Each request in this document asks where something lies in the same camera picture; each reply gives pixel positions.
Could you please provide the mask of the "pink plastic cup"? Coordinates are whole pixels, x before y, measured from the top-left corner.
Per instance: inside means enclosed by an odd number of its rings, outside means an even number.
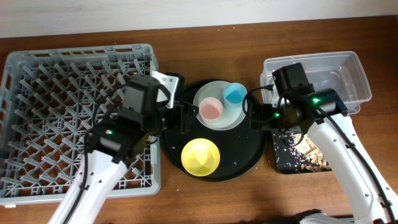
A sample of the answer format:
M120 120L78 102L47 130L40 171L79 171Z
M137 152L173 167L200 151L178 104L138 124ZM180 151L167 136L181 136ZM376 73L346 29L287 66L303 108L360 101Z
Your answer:
M208 97L200 102L199 113L204 122L214 122L223 114L223 105L217 98Z

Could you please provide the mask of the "yellow bowl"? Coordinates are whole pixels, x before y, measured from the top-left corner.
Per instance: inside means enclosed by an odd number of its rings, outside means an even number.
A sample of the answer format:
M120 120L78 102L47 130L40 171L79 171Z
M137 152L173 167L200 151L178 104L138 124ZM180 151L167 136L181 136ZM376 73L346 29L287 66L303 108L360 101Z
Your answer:
M216 144L205 138L196 138L186 143L180 158L183 168L196 177L214 173L221 160Z

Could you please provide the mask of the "blue plastic cup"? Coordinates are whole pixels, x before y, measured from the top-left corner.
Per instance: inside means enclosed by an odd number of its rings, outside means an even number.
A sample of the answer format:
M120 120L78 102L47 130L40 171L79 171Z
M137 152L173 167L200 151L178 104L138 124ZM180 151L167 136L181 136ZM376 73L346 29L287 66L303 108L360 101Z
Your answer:
M223 90L223 103L227 110L236 110L242 107L247 89L240 83L230 83Z

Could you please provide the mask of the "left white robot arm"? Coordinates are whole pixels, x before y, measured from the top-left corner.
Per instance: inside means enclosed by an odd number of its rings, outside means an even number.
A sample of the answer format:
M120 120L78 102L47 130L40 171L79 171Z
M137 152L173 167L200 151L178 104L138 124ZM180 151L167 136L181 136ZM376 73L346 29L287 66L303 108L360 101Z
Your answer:
M83 160L51 223L93 223L133 158L163 131L189 130L198 107L175 97L185 79L177 73L135 74L96 102L83 136Z

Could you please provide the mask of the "grey round plate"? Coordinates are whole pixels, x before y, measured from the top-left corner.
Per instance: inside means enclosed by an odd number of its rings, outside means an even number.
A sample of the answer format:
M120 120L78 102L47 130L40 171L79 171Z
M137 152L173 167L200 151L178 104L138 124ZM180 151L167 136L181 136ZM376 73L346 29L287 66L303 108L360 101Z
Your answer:
M241 108L228 110L224 107L223 92L229 84L230 82L227 81L212 81L204 84L196 92L193 99L193 104L195 106L199 106L199 104L208 97L216 98L223 106L223 112L221 116L216 120L215 123L212 124L205 123L200 113L197 114L197 120L207 128L215 131L226 131L239 125L245 118L245 114Z

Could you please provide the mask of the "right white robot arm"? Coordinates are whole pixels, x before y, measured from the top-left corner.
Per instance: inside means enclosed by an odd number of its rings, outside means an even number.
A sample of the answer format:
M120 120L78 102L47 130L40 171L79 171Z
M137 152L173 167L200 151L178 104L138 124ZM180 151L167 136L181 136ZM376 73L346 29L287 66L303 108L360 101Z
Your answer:
M308 136L335 173L355 223L397 223L397 194L362 145L337 92L316 91L301 63L284 66L272 77L265 89L277 90L278 102L246 108L251 128Z

